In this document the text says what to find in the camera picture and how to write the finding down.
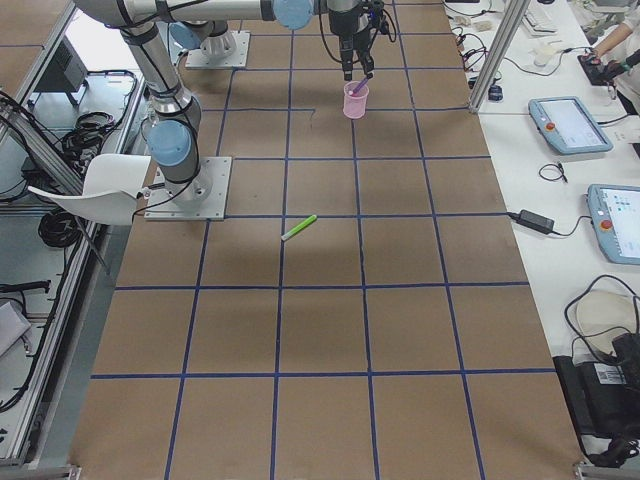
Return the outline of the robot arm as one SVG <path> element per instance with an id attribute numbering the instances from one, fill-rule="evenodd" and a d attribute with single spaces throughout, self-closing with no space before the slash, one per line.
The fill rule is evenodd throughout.
<path id="1" fill-rule="evenodd" d="M 201 107 L 184 86 L 160 37 L 162 21 L 180 31 L 180 44 L 200 46 L 228 20 L 276 21 L 296 30 L 314 15 L 334 10 L 333 1 L 77 1 L 75 6 L 117 30 L 131 51 L 151 94 L 159 124 L 147 145 L 164 175 L 165 190 L 180 202 L 199 201 L 210 190 L 198 152 Z"/>
<path id="2" fill-rule="evenodd" d="M 362 67 L 367 79 L 373 77 L 375 63 L 371 49 L 377 35 L 388 32 L 382 1 L 261 1 L 259 7 L 262 20 L 276 21 L 289 30 L 306 27 L 314 15 L 326 15 L 339 48 L 339 54 L 330 58 L 341 65 L 344 79 L 352 79 L 356 64 Z M 171 35 L 187 50 L 202 49 L 206 40 L 227 32 L 225 19 L 170 24 Z"/>

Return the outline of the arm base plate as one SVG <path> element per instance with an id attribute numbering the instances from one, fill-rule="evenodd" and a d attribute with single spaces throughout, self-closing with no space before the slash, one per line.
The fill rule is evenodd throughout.
<path id="1" fill-rule="evenodd" d="M 201 157 L 198 176 L 174 199 L 181 186 L 167 182 L 157 167 L 154 184 L 164 186 L 151 192 L 151 207 L 143 211 L 144 217 L 153 221 L 223 220 L 231 169 L 231 157 Z"/>
<path id="2" fill-rule="evenodd" d="M 198 50 L 187 55 L 189 70 L 230 70 L 246 67 L 250 45 L 249 31 L 231 31 L 208 37 Z"/>

